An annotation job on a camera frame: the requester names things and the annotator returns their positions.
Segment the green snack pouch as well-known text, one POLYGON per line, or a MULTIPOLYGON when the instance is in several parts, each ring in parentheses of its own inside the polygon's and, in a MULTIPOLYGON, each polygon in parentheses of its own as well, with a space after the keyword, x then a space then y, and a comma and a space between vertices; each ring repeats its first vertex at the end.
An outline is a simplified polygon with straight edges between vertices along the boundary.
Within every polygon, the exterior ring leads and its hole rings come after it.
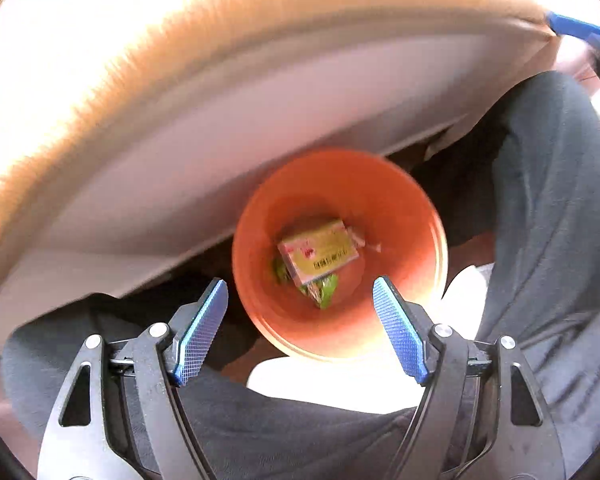
POLYGON ((272 269, 278 284, 294 285, 298 292, 310 298, 319 309, 325 310, 332 304, 332 297, 339 285, 339 276, 336 273, 328 274, 305 285, 297 285, 282 258, 273 259, 272 269))

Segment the tall green white box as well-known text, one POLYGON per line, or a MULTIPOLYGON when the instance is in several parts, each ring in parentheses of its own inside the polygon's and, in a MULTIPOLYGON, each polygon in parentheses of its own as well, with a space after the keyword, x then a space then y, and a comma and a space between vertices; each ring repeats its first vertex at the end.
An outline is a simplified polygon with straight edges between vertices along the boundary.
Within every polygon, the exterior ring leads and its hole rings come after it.
POLYGON ((277 244, 277 249, 297 285, 335 273, 360 256, 342 220, 288 236, 277 244))

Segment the orange plastic trash bin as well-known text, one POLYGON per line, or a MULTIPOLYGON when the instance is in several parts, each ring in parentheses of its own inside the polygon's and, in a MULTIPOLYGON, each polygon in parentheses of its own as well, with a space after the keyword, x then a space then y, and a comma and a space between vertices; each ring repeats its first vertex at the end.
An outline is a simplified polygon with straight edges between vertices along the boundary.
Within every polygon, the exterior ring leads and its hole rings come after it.
POLYGON ((442 222, 417 182, 350 150, 305 154, 268 177, 238 221, 232 263, 260 333, 287 356, 323 362, 387 347, 376 278, 430 307, 449 266, 442 222))

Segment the person's grey trousers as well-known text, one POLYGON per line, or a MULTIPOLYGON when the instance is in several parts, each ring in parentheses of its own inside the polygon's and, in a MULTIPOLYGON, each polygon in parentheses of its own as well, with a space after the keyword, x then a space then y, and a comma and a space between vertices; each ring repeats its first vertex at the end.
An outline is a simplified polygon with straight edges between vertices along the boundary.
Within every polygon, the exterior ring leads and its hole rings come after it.
MULTIPOLYGON (((600 444, 600 120, 572 77, 529 78, 445 150, 415 168, 448 242, 495 237, 478 339, 511 336, 554 420, 568 474, 600 444)), ((230 268, 189 266, 125 299, 93 294, 23 325, 1 358, 12 408, 40 438, 87 336, 133 338, 195 301, 230 268)), ((412 417, 260 396, 221 375, 256 332, 236 313, 210 365, 181 392, 204 454, 223 479, 379 479, 412 417)))

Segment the white mattress side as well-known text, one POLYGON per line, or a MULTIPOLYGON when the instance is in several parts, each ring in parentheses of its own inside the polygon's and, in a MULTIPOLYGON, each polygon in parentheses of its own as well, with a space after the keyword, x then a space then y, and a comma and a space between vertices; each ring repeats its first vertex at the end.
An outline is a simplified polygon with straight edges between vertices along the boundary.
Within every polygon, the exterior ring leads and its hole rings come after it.
POLYGON ((477 118, 550 42, 447 15, 289 29, 154 89, 50 168, 9 226, 9 333, 89 292, 136 289, 234 228, 257 182, 310 148, 387 154, 477 118))

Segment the beige floral fleece blanket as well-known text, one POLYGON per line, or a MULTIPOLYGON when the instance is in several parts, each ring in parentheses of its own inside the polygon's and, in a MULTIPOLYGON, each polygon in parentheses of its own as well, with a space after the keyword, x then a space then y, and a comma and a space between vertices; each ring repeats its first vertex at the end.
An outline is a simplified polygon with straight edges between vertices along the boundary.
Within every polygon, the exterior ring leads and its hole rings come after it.
POLYGON ((0 282, 50 175, 123 141, 110 122, 250 44, 298 30, 461 16, 547 37, 533 0, 4 0, 0 6, 0 282))

